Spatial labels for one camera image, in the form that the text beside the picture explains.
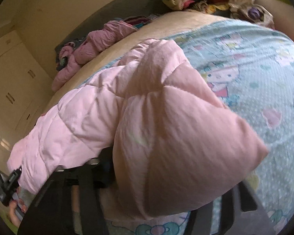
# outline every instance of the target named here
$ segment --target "pink comforter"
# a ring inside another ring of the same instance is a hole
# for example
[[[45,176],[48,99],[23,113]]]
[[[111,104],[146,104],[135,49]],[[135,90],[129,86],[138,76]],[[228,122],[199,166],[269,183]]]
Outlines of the pink comforter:
[[[8,168],[22,165],[20,186],[37,193],[58,165],[82,165],[112,144],[110,194],[121,212],[140,219],[203,206],[267,155],[172,40],[146,40],[68,92],[14,146]]]
[[[59,53],[59,59],[67,56],[68,64],[54,78],[51,85],[52,91],[58,91],[84,64],[94,59],[100,52],[136,31],[137,28],[124,21],[113,20],[105,24],[102,30],[90,32],[75,51],[72,46],[65,45]]]

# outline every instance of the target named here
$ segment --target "gray headboard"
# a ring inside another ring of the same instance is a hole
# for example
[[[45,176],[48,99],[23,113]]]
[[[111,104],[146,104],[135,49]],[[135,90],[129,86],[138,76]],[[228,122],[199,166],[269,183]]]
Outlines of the gray headboard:
[[[165,14],[171,10],[162,0],[114,0],[87,18],[55,47],[59,52],[61,47],[76,38],[82,38],[89,32],[102,29],[103,25],[114,18],[130,16],[148,16],[150,14]]]

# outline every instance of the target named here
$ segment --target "cabinet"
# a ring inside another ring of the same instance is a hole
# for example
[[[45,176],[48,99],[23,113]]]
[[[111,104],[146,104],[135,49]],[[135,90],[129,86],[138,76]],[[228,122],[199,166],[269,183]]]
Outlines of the cabinet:
[[[51,83],[15,31],[0,38],[0,138],[9,148],[35,125]]]

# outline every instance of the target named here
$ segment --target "cartoon print bed sheet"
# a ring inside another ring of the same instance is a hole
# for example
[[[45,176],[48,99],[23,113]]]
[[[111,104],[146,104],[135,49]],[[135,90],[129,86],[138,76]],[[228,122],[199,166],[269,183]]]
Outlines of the cartoon print bed sheet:
[[[269,147],[269,155],[247,180],[278,234],[294,214],[294,42],[278,31],[237,20],[166,39],[177,42],[212,91]],[[112,222],[109,230],[124,235],[182,235],[187,219],[188,214],[182,213],[156,223]],[[218,231],[219,219],[217,199],[211,234]]]

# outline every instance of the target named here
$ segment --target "bed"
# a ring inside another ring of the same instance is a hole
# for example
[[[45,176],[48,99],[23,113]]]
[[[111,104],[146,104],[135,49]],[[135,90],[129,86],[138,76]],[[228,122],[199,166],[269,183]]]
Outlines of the bed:
[[[86,64],[53,96],[46,110],[147,38],[175,40],[212,91],[270,148],[247,181],[276,234],[283,234],[294,215],[294,43],[284,34],[198,12],[168,13]],[[211,234],[218,231],[220,199],[213,205]],[[168,234],[182,235],[188,218],[189,213],[183,213],[166,223],[108,222],[108,227],[111,234],[157,235],[170,230]]]

